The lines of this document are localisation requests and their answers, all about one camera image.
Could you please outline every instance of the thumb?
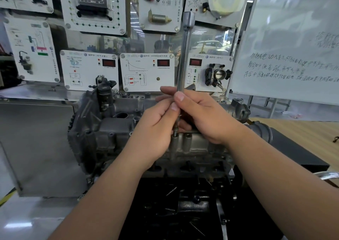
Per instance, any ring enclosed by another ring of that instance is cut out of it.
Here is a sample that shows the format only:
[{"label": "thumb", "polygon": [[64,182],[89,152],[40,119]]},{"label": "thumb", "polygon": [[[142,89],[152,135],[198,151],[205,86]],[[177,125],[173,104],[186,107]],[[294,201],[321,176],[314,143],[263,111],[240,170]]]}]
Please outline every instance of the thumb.
[{"label": "thumb", "polygon": [[192,117],[197,117],[199,114],[201,114],[201,105],[197,104],[181,91],[178,91],[174,94],[174,101],[182,110],[187,112]]},{"label": "thumb", "polygon": [[179,116],[179,112],[180,112],[180,109],[176,105],[176,103],[172,103],[170,107],[168,108],[168,110],[163,115],[163,117],[158,122],[160,127],[162,127],[164,130],[166,130],[167,128],[169,130],[172,130],[173,125]]}]

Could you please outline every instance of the yellow and black tape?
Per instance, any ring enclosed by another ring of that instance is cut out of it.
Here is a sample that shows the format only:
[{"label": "yellow and black tape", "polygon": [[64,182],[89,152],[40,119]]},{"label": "yellow and black tape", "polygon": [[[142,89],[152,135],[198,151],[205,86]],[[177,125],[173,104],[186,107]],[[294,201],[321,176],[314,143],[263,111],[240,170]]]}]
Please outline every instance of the yellow and black tape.
[{"label": "yellow and black tape", "polygon": [[15,189],[15,187],[11,191],[9,191],[9,193],[0,200],[0,207],[4,205],[16,192],[17,190]]}]

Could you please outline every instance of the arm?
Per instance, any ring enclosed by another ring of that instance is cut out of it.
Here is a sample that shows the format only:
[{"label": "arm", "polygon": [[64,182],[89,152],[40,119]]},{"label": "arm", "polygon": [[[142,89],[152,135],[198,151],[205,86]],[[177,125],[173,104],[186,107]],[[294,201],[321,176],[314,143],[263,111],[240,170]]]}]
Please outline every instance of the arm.
[{"label": "arm", "polygon": [[192,116],[209,141],[227,147],[248,185],[289,240],[338,238],[337,189],[236,121],[208,94],[176,92],[171,87],[161,90],[174,95],[176,104]]},{"label": "arm", "polygon": [[49,240],[118,239],[139,180],[143,172],[165,153],[178,115],[179,108],[173,99],[163,100],[147,109],[124,150]]}]

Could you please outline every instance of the person's right hand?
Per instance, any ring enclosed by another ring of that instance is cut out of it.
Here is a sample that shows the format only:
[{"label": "person's right hand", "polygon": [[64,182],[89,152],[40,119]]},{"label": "person's right hand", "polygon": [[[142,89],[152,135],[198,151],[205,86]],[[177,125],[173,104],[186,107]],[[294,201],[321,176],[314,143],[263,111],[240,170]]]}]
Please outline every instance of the person's right hand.
[{"label": "person's right hand", "polygon": [[211,143],[226,144],[232,128],[239,122],[228,114],[208,93],[193,90],[178,91],[175,87],[161,87],[166,95],[159,96],[156,101],[174,96],[177,106],[192,116],[197,129]]}]

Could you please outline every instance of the hand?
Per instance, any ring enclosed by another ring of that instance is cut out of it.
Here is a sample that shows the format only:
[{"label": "hand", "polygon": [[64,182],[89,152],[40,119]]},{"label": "hand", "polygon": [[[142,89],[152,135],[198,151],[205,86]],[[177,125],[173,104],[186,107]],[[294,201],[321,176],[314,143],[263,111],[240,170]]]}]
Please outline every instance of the hand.
[{"label": "hand", "polygon": [[219,105],[208,93],[185,90],[184,93],[175,87],[161,87],[166,95],[156,98],[157,101],[172,98],[182,110],[192,116],[195,126],[211,143],[227,144],[227,136],[231,135],[231,127],[239,126],[230,114]]},{"label": "hand", "polygon": [[179,111],[173,98],[164,99],[147,109],[119,156],[127,157],[130,165],[144,171],[150,168],[170,145]]}]

